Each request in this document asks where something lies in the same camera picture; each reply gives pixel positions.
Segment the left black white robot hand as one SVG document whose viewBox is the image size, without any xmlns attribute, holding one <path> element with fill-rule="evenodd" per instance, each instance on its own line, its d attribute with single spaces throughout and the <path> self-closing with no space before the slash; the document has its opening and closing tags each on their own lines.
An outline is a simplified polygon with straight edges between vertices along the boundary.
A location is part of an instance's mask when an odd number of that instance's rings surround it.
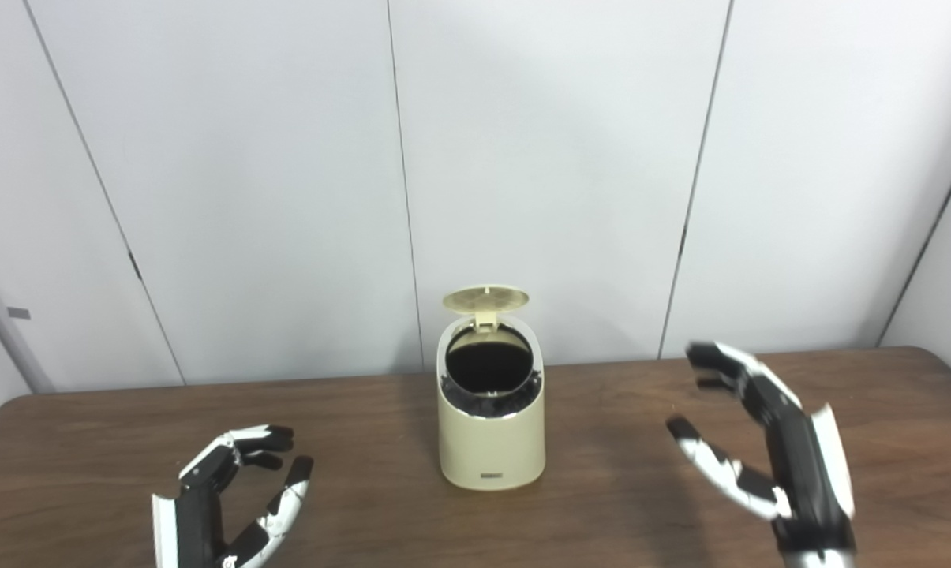
<svg viewBox="0 0 951 568">
<path fill-rule="evenodd" d="M 233 540 L 225 539 L 220 496 L 238 471 L 283 467 L 281 453 L 294 449 L 294 430 L 262 424 L 216 436 L 177 475 L 174 499 L 153 494 L 152 525 L 158 567 L 264 567 L 301 515 L 314 460 L 294 458 L 281 488 Z"/>
</svg>

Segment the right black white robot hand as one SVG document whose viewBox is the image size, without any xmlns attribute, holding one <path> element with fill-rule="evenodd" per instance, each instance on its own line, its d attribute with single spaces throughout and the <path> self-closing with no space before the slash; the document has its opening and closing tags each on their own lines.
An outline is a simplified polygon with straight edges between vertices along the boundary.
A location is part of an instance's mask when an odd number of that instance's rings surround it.
<svg viewBox="0 0 951 568">
<path fill-rule="evenodd" d="M 684 456 L 713 488 L 769 522 L 786 567 L 854 567 L 856 507 L 832 407 L 808 413 L 767 364 L 734 346 L 692 342 L 687 360 L 699 388 L 727 391 L 760 425 L 771 471 L 728 455 L 686 417 L 670 417 L 666 427 Z"/>
</svg>

